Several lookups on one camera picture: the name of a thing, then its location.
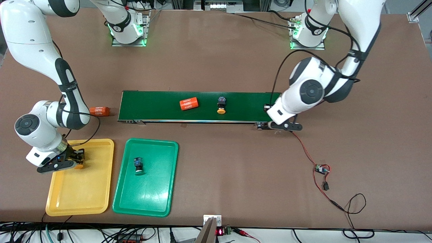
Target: yellow round cap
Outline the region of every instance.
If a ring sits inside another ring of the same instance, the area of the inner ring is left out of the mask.
[[[75,166],[75,169],[82,169],[83,167],[84,167],[83,164],[77,164],[77,165]]]

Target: yellow tray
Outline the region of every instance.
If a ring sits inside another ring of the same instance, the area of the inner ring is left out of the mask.
[[[70,140],[77,144],[85,140]],[[114,142],[92,139],[85,149],[84,167],[53,173],[45,211],[49,216],[100,214],[108,207]]]

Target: brown table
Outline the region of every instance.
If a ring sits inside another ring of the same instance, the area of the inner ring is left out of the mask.
[[[270,13],[254,17],[283,23]],[[71,65],[90,106],[120,105],[122,90],[271,90],[289,53],[286,29],[220,12],[163,11],[146,48],[110,46],[97,9],[74,18],[48,18],[53,39]],[[331,23],[342,28],[335,16]],[[330,32],[326,51],[335,64],[349,48]],[[283,67],[277,91],[303,54]],[[352,216],[358,228],[432,229],[432,64],[416,24],[383,15],[382,30],[350,96],[302,113],[297,134],[317,163],[332,166],[328,195],[341,205],[362,192],[367,206]],[[41,99],[58,100],[55,83],[7,55],[0,69],[0,220],[40,221],[51,175],[25,160],[30,146],[13,130],[15,120]],[[87,138],[96,121],[70,139]],[[171,213],[166,218],[111,210],[124,145],[131,137],[174,140],[180,145]],[[203,214],[250,227],[349,227],[312,181],[312,165],[289,132],[256,131],[251,125],[121,124],[102,118],[95,138],[115,142],[108,210],[74,216],[74,222],[200,225]],[[64,221],[66,217],[46,217]]]

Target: teal cable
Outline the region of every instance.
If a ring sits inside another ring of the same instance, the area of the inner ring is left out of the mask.
[[[50,243],[54,243],[53,239],[51,239],[50,232],[48,231],[48,224],[45,225],[45,232],[47,233],[48,240],[50,240]]]

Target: orange can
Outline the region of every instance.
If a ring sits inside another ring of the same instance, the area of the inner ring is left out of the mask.
[[[95,116],[109,116],[109,107],[106,106],[91,107],[90,114]]]
[[[182,111],[198,107],[198,100],[196,97],[184,99],[180,101],[180,108]]]

